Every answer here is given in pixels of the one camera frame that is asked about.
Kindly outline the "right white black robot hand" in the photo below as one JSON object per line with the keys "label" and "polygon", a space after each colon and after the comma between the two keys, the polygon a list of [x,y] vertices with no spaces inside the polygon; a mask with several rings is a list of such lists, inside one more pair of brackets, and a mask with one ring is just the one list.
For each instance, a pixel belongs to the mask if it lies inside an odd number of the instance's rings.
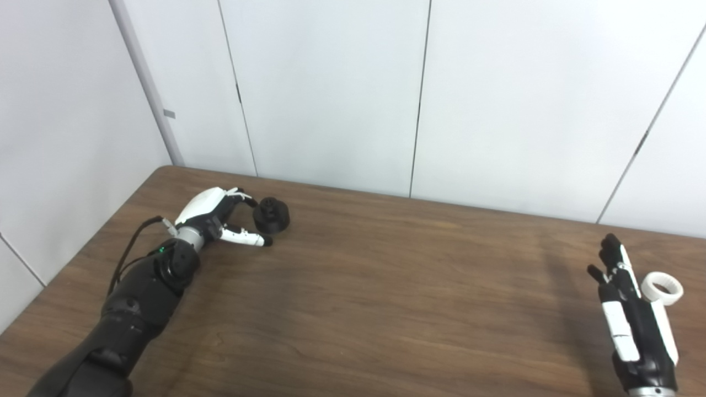
{"label": "right white black robot hand", "polygon": [[612,363],[630,396],[675,396],[679,352],[666,308],[684,295],[681,282],[663,272],[638,281],[625,245],[615,234],[602,239],[603,269],[587,267],[613,342]]}

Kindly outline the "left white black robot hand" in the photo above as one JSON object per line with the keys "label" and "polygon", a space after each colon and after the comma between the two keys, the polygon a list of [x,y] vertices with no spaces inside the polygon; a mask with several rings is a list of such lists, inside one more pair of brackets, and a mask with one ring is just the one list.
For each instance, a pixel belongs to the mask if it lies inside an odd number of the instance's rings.
{"label": "left white black robot hand", "polygon": [[230,190],[212,187],[202,191],[177,217],[175,237],[189,244],[196,252],[217,240],[248,246],[272,246],[272,237],[228,224],[229,217],[239,204],[254,208],[258,202],[237,187]]}

